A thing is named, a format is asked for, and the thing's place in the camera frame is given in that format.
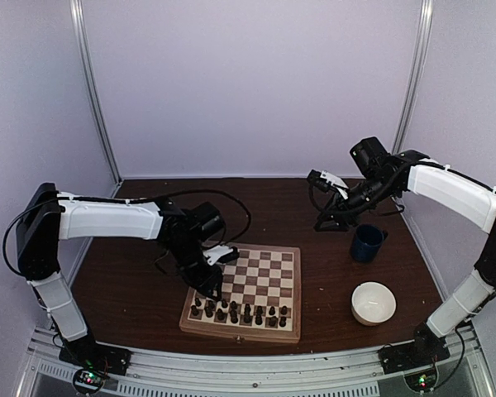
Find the wooden chess board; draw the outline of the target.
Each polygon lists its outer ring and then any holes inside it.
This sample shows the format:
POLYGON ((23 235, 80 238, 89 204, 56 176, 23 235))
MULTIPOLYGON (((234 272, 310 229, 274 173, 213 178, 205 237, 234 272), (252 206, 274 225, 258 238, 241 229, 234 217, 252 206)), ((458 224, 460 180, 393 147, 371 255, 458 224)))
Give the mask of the wooden chess board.
POLYGON ((280 344, 296 344, 301 337, 302 317, 302 276, 301 251, 298 247, 262 246, 240 244, 239 258, 222 265, 222 300, 215 302, 214 315, 208 318, 204 313, 207 301, 194 289, 189 289, 179 320, 179 328, 183 332, 209 337, 221 337, 235 340, 239 343, 271 342, 280 344), (197 306, 200 313, 193 316, 191 306, 195 305, 195 297, 202 301, 197 306), (221 302, 227 302, 227 309, 222 311, 227 315, 223 322, 216 318, 221 302), (232 301, 237 302, 237 310, 231 310, 232 301), (251 311, 245 311, 245 304, 250 304, 251 311), (261 313, 263 323, 255 324, 256 308, 264 308, 261 313), (283 315, 280 311, 286 305, 289 312, 283 315), (268 325, 269 308, 275 307, 275 317, 278 327, 268 325), (232 323, 230 312, 237 311, 238 323, 232 323), (244 312, 250 312, 252 321, 243 323, 244 312), (284 328, 279 326, 281 317, 287 317, 288 323, 284 328))

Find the dark knight chess piece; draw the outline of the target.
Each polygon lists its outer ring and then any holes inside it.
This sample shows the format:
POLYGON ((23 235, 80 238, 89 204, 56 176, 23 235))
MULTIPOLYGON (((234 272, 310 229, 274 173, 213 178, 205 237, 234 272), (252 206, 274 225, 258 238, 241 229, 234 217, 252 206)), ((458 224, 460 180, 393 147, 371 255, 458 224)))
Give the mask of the dark knight chess piece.
POLYGON ((227 315, 221 309, 217 310, 216 318, 219 322, 223 322, 226 319, 226 316, 227 315))

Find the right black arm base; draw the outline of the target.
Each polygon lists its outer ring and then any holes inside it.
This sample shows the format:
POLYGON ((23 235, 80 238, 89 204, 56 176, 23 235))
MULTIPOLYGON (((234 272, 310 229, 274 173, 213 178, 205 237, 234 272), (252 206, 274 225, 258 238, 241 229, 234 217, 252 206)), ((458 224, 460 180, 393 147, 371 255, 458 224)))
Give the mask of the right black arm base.
POLYGON ((426 323, 416 327, 412 341, 384 345, 378 355, 385 375, 407 372, 406 385, 422 394, 435 391, 441 384, 437 364, 451 357, 446 338, 438 337, 426 323))

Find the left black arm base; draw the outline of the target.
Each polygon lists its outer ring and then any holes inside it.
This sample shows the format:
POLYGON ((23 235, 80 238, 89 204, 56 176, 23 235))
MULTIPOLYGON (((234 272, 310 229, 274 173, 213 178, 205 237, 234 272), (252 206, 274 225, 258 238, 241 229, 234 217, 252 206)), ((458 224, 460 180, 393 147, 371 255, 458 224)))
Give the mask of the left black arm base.
POLYGON ((125 375, 130 365, 131 351, 96 341, 90 327, 85 336, 70 341, 61 331, 59 359, 78 366, 72 376, 72 386, 81 395, 96 394, 111 379, 110 375, 125 375))

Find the dark king chess piece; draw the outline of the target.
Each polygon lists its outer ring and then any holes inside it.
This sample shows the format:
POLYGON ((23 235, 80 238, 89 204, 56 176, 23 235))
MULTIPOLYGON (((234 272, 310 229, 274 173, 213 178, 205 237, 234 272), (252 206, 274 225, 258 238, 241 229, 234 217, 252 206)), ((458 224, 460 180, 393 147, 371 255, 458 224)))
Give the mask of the dark king chess piece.
POLYGON ((251 316, 250 312, 244 312, 243 323, 249 324, 249 323, 251 323, 251 321, 252 321, 252 316, 251 316))

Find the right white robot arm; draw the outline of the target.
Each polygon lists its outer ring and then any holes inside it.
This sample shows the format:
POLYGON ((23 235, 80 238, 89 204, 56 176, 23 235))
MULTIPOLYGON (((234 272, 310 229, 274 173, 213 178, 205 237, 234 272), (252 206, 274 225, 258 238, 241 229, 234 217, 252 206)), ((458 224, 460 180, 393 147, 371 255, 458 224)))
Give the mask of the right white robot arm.
POLYGON ((308 194, 319 223, 330 222, 331 229, 346 231, 385 199, 413 194, 427 210, 438 209, 437 215, 428 213, 421 219, 439 222, 438 236, 454 245, 449 258, 474 262, 415 330, 407 356, 413 364, 424 365, 438 353, 443 337, 496 296, 496 187, 420 151, 388 153, 374 136, 359 141, 350 155, 362 175, 354 186, 326 170, 308 174, 308 194))

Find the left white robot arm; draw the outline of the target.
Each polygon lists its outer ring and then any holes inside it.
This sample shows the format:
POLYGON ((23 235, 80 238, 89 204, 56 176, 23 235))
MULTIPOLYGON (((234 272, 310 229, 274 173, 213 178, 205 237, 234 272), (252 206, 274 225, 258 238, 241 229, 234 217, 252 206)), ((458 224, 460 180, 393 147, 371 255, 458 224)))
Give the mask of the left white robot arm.
POLYGON ((224 228, 219 210, 209 202, 181 209, 169 197, 143 199, 89 198, 60 192, 52 183, 39 186, 17 226, 18 270, 34 288, 55 321, 69 351, 85 367, 96 366, 102 348, 60 270, 62 240, 82 237, 128 237, 157 241, 173 256, 184 282, 201 295, 222 297, 219 266, 233 248, 203 243, 224 228))

